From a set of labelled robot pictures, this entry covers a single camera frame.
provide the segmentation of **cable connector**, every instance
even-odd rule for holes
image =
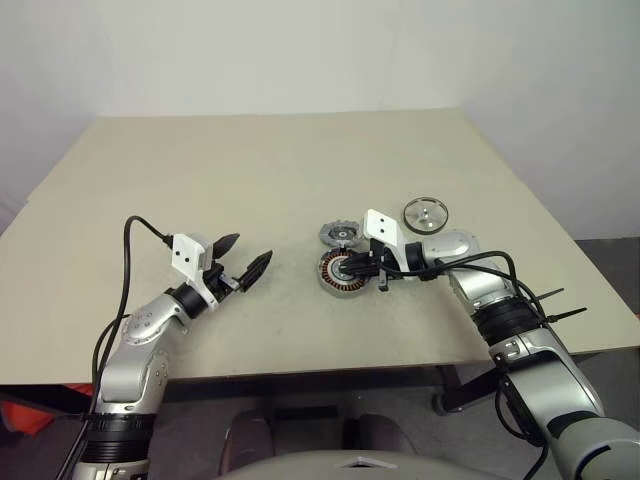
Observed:
[[[162,243],[173,250],[173,235],[167,234],[162,236]]]
[[[586,312],[587,307],[576,308],[575,310],[569,310],[568,312],[559,313],[557,315],[549,315],[547,317],[547,322],[555,323],[558,320],[562,320],[563,318],[571,317],[572,315],[577,315],[578,313]]]
[[[561,293],[561,292],[564,292],[564,288],[557,288],[555,290],[551,290],[550,292],[543,293],[541,295],[536,295],[535,300],[538,300],[538,301],[544,300],[545,298],[549,298],[549,297],[551,297],[553,295],[556,295],[558,293]],[[529,302],[533,303],[534,299],[533,298],[529,299]]]

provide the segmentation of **table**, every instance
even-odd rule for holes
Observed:
[[[258,284],[202,316],[174,378],[487,360],[446,278],[347,300],[318,285],[323,223],[368,208],[399,218],[423,195],[446,203],[447,228],[510,252],[535,292],[566,288],[549,313],[589,308],[556,324],[572,353],[640,344],[640,322],[459,110],[99,118],[0,237],[0,384],[89,381],[132,214],[167,232],[239,232],[231,274],[274,250]],[[139,227],[132,255],[129,311],[181,282]]]

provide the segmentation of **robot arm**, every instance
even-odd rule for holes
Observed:
[[[461,265],[460,260],[478,253],[472,234],[452,231],[405,243],[397,222],[375,210],[367,212],[363,232],[370,239],[369,257],[379,267],[381,290],[388,288],[387,274],[421,280],[448,275],[453,291],[489,346],[500,372],[498,388],[513,417],[530,443],[549,445],[563,478],[640,477],[638,432],[605,417],[596,391],[547,319],[519,293],[518,285],[487,271],[446,268],[453,262]],[[466,265],[497,270],[487,259],[470,259]],[[346,260],[341,271],[357,275],[372,269]]]
[[[173,236],[172,266],[187,280],[126,319],[120,345],[102,374],[74,480],[147,478],[149,442],[175,345],[201,313],[215,311],[234,292],[247,291],[271,259],[269,251],[257,257],[240,278],[227,277],[215,260],[238,236],[227,235],[212,245],[195,235]]]

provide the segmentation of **metal gear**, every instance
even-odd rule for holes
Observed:
[[[368,278],[355,277],[339,270],[342,260],[356,253],[358,252],[346,248],[332,248],[322,255],[318,264],[318,278],[322,288],[336,297],[348,298],[366,287]]]
[[[340,248],[354,247],[362,239],[360,224],[349,220],[325,223],[318,235],[326,245]]]
[[[412,232],[419,235],[432,235],[445,226],[449,219],[449,210],[437,198],[418,197],[405,205],[402,219]]]

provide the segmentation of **black cable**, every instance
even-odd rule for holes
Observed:
[[[538,473],[540,467],[544,465],[544,462],[547,460],[547,455],[549,455],[549,444],[545,442],[545,444],[542,446],[542,451],[540,452],[538,460],[536,460],[536,463],[531,466],[527,474],[522,477],[522,480],[531,480],[533,476]]]
[[[500,423],[502,424],[502,426],[511,435],[513,435],[516,438],[519,438],[520,440],[526,440],[527,439],[526,435],[522,432],[518,432],[511,425],[509,425],[505,420],[504,415],[502,415],[502,407],[500,406],[501,398],[502,398],[502,390],[498,388],[498,390],[496,390],[496,396],[494,397],[494,402],[493,402],[493,405],[496,409],[496,415],[498,416],[498,420],[500,420]]]
[[[84,439],[84,433],[86,432],[89,426],[89,419],[91,415],[95,412],[96,404],[98,402],[98,393],[100,391],[100,384],[102,381],[102,374],[104,372],[104,368],[107,364],[107,360],[109,359],[109,354],[111,352],[111,348],[113,347],[113,343],[115,342],[118,330],[120,329],[120,325],[122,323],[122,319],[125,318],[125,308],[127,307],[127,300],[129,299],[129,289],[131,285],[131,226],[133,222],[138,221],[142,223],[145,227],[147,227],[151,233],[153,233],[156,237],[163,241],[169,248],[172,247],[173,237],[171,235],[162,234],[157,228],[151,225],[144,218],[139,217],[137,215],[133,215],[127,219],[124,224],[123,231],[123,250],[124,250],[124,262],[123,262],[123,279],[122,279],[122,292],[120,295],[120,304],[118,305],[118,312],[116,317],[105,327],[105,329],[100,334],[98,338],[98,342],[96,342],[96,346],[93,350],[92,363],[91,363],[91,376],[92,376],[92,386],[93,392],[91,394],[91,402],[89,403],[89,409],[87,410],[87,415],[85,416],[84,421],[82,422],[82,427],[76,436],[73,445],[69,449],[58,474],[56,475],[56,480],[64,480],[67,476],[69,467],[75,464],[75,459],[78,456],[79,446]],[[100,352],[100,347],[104,341],[104,338],[108,336],[107,343],[104,347],[102,355],[100,356],[100,360],[98,361],[98,356]]]
[[[390,273],[397,277],[419,277],[422,275],[432,275],[434,273],[437,273],[437,274],[443,273],[449,269],[459,267],[461,265],[465,265],[469,262],[474,262],[476,260],[482,260],[482,259],[491,258],[491,257],[501,257],[507,262],[507,266],[509,268],[508,278],[511,281],[513,285],[513,289],[515,290],[516,294],[522,295],[522,293],[520,292],[520,282],[518,281],[518,277],[516,275],[515,263],[513,262],[513,259],[507,252],[503,252],[501,250],[491,250],[488,252],[476,253],[475,255],[469,255],[468,257],[461,258],[459,260],[443,263],[433,268],[424,268],[420,270],[414,270],[412,272],[403,272],[400,270],[395,270],[385,266],[382,263],[380,264],[380,268],[385,272]]]
[[[498,416],[498,420],[500,420],[500,423],[502,424],[502,426],[511,435],[513,435],[516,438],[519,438],[520,440],[527,440],[527,436],[524,433],[518,432],[517,430],[515,430],[505,420],[504,416],[502,415],[502,408],[500,406],[501,405],[500,404],[500,399],[501,398],[502,398],[502,390],[500,390],[498,388],[498,390],[496,390],[496,396],[495,396],[495,401],[494,401],[494,406],[495,406],[495,409],[496,409],[496,415]],[[533,476],[536,473],[538,473],[538,470],[540,470],[540,467],[542,467],[542,465],[544,464],[545,460],[547,459],[547,455],[548,454],[549,454],[549,444],[547,442],[545,442],[544,445],[542,446],[542,452],[540,452],[540,457],[538,457],[538,460],[536,460],[536,463],[534,463],[531,466],[531,468],[529,469],[527,474],[523,477],[523,480],[531,480],[533,478]]]
[[[469,269],[469,270],[477,270],[479,272],[491,273],[492,275],[497,275],[498,277],[506,278],[507,280],[510,280],[510,278],[511,278],[509,275],[507,275],[504,272],[501,272],[500,270],[495,270],[493,268],[487,268],[487,267],[481,267],[480,265],[460,265],[460,266],[455,267],[455,268],[466,268],[466,269]],[[538,311],[538,313],[540,314],[542,319],[546,320],[547,314],[545,313],[544,308],[542,308],[542,304],[540,303],[540,300],[538,300],[538,297],[536,297],[536,295],[533,293],[533,291],[524,282],[518,280],[518,286],[522,290],[524,290],[524,292],[527,294],[527,296],[531,300],[531,303],[533,303],[534,307],[536,307],[536,310]]]

